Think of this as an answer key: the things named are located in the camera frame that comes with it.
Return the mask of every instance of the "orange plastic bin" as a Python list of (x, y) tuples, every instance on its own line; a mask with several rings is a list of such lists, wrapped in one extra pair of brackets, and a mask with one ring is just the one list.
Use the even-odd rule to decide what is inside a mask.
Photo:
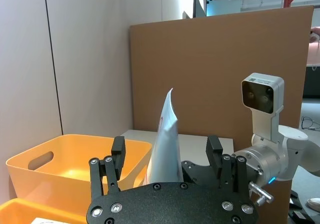
[[(7, 160), (18, 198), (85, 216), (91, 203), (89, 160), (111, 155), (113, 138), (63, 135)], [(152, 145), (125, 141), (121, 190), (142, 184)], [(103, 180), (104, 193), (108, 186)]]
[(70, 224), (87, 224), (85, 217), (19, 198), (0, 205), (0, 224), (30, 224), (36, 218)]

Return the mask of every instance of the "cardboard sheet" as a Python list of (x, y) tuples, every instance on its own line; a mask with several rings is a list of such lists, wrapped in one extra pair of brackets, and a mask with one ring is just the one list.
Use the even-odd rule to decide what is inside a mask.
[[(235, 151), (246, 148), (252, 116), (241, 81), (253, 72), (284, 79), (280, 123), (298, 127), (312, 14), (302, 6), (132, 26), (134, 129), (157, 130), (173, 88), (179, 133), (233, 138)], [(267, 187), (276, 199), (261, 209), (260, 223), (287, 223), (290, 187)]]

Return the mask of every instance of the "basket handle hole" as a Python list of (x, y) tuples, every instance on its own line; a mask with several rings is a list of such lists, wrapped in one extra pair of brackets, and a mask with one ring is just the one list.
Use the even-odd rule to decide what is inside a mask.
[(29, 170), (36, 170), (39, 167), (42, 167), (44, 164), (47, 164), (54, 158), (53, 152), (47, 152), (29, 162), (28, 169)]

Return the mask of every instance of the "blue led light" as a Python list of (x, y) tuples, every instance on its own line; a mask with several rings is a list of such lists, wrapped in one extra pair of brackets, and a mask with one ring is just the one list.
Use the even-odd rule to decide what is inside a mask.
[(271, 180), (268, 183), (269, 184), (272, 183), (275, 179), (276, 179), (276, 177), (271, 178)]

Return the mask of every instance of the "table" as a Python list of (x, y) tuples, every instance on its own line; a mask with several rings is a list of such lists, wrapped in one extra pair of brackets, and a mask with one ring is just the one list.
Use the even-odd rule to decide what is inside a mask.
[[(127, 130), (121, 134), (126, 139), (145, 141), (152, 145), (156, 141), (157, 132)], [(234, 153), (234, 141), (231, 138), (219, 138), (224, 154)], [(178, 134), (181, 161), (191, 161), (195, 164), (208, 166), (209, 161), (206, 155), (207, 137)]]

